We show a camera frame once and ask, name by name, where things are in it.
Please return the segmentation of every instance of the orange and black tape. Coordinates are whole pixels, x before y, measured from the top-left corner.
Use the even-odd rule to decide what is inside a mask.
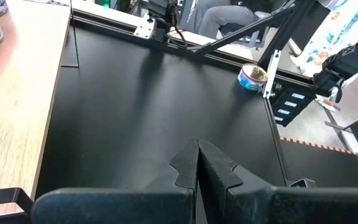
[[[292,138],[286,138],[286,137],[283,137],[283,136],[281,136],[280,139],[290,141],[290,142],[295,142],[295,143],[298,143],[298,144],[306,144],[308,146],[318,147],[318,148],[321,148],[321,149],[329,149],[329,150],[332,150],[332,151],[343,152],[343,153],[348,153],[348,154],[353,154],[353,155],[358,156],[357,152],[352,152],[352,151],[349,151],[349,150],[346,150],[346,149],[340,149],[340,148],[337,148],[337,147],[315,144],[315,143],[312,143],[312,142],[307,142],[307,141],[302,141],[302,140],[297,140],[297,139],[292,139]]]

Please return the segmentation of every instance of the black tabletop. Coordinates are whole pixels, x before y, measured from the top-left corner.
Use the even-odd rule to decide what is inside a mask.
[[[309,178],[317,187],[358,187],[358,156],[281,140],[288,176]]]
[[[61,70],[37,195],[144,187],[195,138],[284,184],[264,100],[236,73],[76,31],[80,69]]]

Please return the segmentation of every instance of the wooden table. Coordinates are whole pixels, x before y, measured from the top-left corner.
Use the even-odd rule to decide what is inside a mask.
[[[7,0],[0,18],[0,189],[21,187],[34,198],[70,8]],[[20,212],[0,205],[0,215]]]

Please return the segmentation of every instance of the person's leg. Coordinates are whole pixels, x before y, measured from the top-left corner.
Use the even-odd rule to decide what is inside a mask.
[[[197,34],[205,13],[208,9],[215,6],[230,6],[230,0],[199,0],[193,13],[190,15],[186,30]]]
[[[202,19],[199,35],[216,39],[221,26],[229,23],[247,26],[255,22],[254,13],[244,6],[216,6],[208,9]]]

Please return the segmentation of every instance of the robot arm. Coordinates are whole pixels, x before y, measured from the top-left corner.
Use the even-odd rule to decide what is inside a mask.
[[[341,85],[343,81],[358,73],[358,43],[346,47],[328,57],[323,63],[323,71],[313,76],[314,84],[318,88],[330,91],[338,87],[336,103],[342,96]]]

